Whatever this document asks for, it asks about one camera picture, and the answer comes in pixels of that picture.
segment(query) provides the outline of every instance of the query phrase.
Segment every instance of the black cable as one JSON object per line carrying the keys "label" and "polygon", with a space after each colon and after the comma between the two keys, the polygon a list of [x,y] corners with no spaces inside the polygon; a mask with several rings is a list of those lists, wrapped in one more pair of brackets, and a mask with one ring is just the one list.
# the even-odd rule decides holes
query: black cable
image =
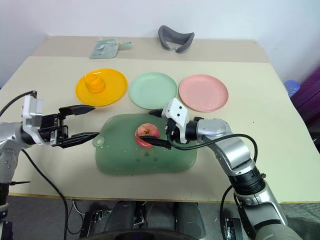
{"label": "black cable", "polygon": [[[70,211],[69,211],[69,214],[68,214],[68,222],[69,222],[69,217],[70,217],[70,214],[71,214],[71,211],[72,211],[73,207],[74,207],[74,205],[72,204],[72,205],[71,205],[71,208],[70,208]],[[80,230],[77,231],[77,232],[72,232],[72,231],[70,231],[69,226],[67,226],[67,228],[66,228],[66,229],[68,230],[68,232],[69,232],[70,234],[72,234],[72,235],[77,235],[77,234],[80,233],[81,230],[82,230],[82,225],[84,224],[84,218],[82,217],[82,215],[81,215],[80,213],[79,213],[79,215],[80,215],[81,220],[82,220],[82,224],[81,224]]]}
{"label": "black cable", "polygon": [[49,180],[49,178],[46,177],[46,175],[43,174],[43,172],[37,167],[37,165],[35,164],[35,162],[31,159],[31,157],[29,156],[29,154],[22,149],[21,150],[25,156],[29,159],[30,163],[33,165],[33,167],[35,168],[35,170],[51,185],[51,187],[54,188],[54,190],[60,195],[60,197],[63,200],[63,204],[64,204],[64,211],[65,211],[65,218],[64,218],[64,232],[63,232],[63,239],[66,240],[67,239],[67,229],[68,229],[68,204],[67,204],[67,200],[65,198],[65,196],[62,194],[62,192],[56,187],[56,185],[53,184],[52,181]]}
{"label": "black cable", "polygon": [[226,240],[226,234],[225,234],[225,230],[224,230],[224,203],[225,203],[225,198],[228,194],[228,192],[232,189],[232,185],[230,185],[224,192],[222,199],[221,199],[221,204],[220,204],[220,228],[221,228],[221,234],[222,234],[222,238],[223,240]]}
{"label": "black cable", "polygon": [[26,96],[26,95],[31,95],[33,96],[34,98],[37,97],[37,92],[32,90],[32,91],[27,91],[25,93],[22,93],[20,94],[19,96],[16,96],[14,99],[12,99],[10,102],[7,103],[7,105],[5,105],[2,110],[0,111],[0,117],[2,116],[2,114],[4,114],[4,112],[15,102],[17,101],[18,99]]}
{"label": "black cable", "polygon": [[167,139],[168,139],[169,143],[175,149],[184,150],[184,151],[185,150],[192,150],[192,149],[199,149],[199,148],[211,145],[211,144],[215,144],[215,143],[217,143],[217,142],[219,142],[221,140],[225,140],[225,139],[230,139],[230,138],[235,138],[235,137],[246,138],[246,139],[249,139],[253,144],[253,148],[254,148],[253,161],[254,162],[257,161],[257,157],[258,157],[258,146],[257,146],[257,143],[252,137],[250,137],[249,135],[246,135],[246,134],[242,134],[242,133],[230,134],[230,135],[222,136],[222,137],[219,137],[217,139],[214,139],[214,140],[211,140],[211,141],[208,141],[208,142],[205,142],[205,143],[201,143],[201,144],[198,144],[198,145],[193,145],[193,146],[179,146],[179,145],[175,144],[172,141],[171,135],[169,133],[166,136],[167,136]]}

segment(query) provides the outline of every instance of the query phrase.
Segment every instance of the pink plate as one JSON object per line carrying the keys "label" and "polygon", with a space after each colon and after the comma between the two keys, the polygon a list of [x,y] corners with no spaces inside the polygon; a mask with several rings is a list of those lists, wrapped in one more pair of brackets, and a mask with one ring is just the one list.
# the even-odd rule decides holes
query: pink plate
{"label": "pink plate", "polygon": [[197,74],[185,78],[179,86],[182,101],[198,112],[212,112],[228,101],[228,90],[217,78]]}

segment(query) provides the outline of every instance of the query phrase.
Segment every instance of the cutting board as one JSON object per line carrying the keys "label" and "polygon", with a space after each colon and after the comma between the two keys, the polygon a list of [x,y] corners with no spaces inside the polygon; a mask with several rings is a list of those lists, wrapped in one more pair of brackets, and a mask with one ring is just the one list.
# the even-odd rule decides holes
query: cutting board
{"label": "cutting board", "polygon": [[197,158],[196,149],[182,151],[160,146],[143,148],[138,145],[135,132],[145,123],[155,125],[160,131],[160,138],[166,139],[166,121],[147,113],[116,115],[104,124],[100,134],[93,140],[93,145],[96,147],[96,165],[102,173],[108,175],[177,173],[194,165]]}

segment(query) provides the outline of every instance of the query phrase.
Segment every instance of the red apple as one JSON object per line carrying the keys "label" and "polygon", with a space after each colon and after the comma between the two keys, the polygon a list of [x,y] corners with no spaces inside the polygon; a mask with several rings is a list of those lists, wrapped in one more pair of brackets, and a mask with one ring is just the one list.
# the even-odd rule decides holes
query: red apple
{"label": "red apple", "polygon": [[151,148],[153,147],[153,145],[151,145],[150,143],[147,143],[146,141],[142,140],[140,138],[140,136],[154,136],[157,139],[160,138],[160,132],[158,130],[158,128],[151,124],[151,123],[145,123],[142,124],[141,126],[139,126],[137,128],[137,130],[135,131],[135,141],[137,144],[139,144],[141,147],[143,148]]}

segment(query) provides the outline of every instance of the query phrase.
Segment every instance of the white table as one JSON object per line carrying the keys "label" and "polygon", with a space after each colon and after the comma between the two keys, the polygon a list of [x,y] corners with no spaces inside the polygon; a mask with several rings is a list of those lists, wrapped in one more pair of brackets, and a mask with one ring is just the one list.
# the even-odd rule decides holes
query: white table
{"label": "white table", "polygon": [[[85,73],[98,68],[119,70],[129,84],[146,72],[168,74],[177,84],[192,74],[212,75],[228,88],[227,104],[211,113],[190,110],[190,117],[222,118],[229,123],[234,133],[252,136],[259,150],[257,167],[261,173],[267,174],[266,180],[278,201],[319,202],[320,155],[283,83],[263,51],[259,53],[261,48],[254,42],[235,41],[233,44],[232,41],[197,40],[189,52],[178,55],[161,49],[154,39],[134,38],[131,39],[134,46],[131,53],[126,50],[114,59],[92,60],[84,54],[86,51],[90,53],[89,48],[93,49],[96,39],[47,39],[0,90],[1,107],[18,94],[29,90],[37,90],[38,98],[45,99],[45,115],[57,113],[60,107],[81,104],[75,95],[75,86]],[[148,57],[146,53],[139,55],[136,48],[141,48],[143,43],[148,45],[149,54],[153,56]],[[206,46],[205,43],[207,47],[220,44],[221,48],[225,47],[225,53],[220,47],[216,51],[213,47],[210,50],[203,49],[200,54],[202,49],[199,46]],[[82,48],[75,51],[73,45]],[[228,51],[244,45],[247,52],[244,60],[241,60],[243,49],[238,52]],[[1,121],[19,122],[22,104],[20,100],[12,105]],[[112,116],[146,112],[131,102],[127,91],[116,103],[98,107],[85,115],[69,116],[65,123],[69,126],[70,134],[98,132]],[[246,142],[253,152],[250,142]],[[208,148],[198,150],[194,166],[185,172],[134,176],[101,173],[96,167],[92,141],[66,149],[33,146],[27,151],[39,168],[69,198],[218,202],[230,185]],[[10,187],[11,195],[57,195],[22,153],[13,181],[31,183]],[[231,194],[226,200],[232,201]]]}

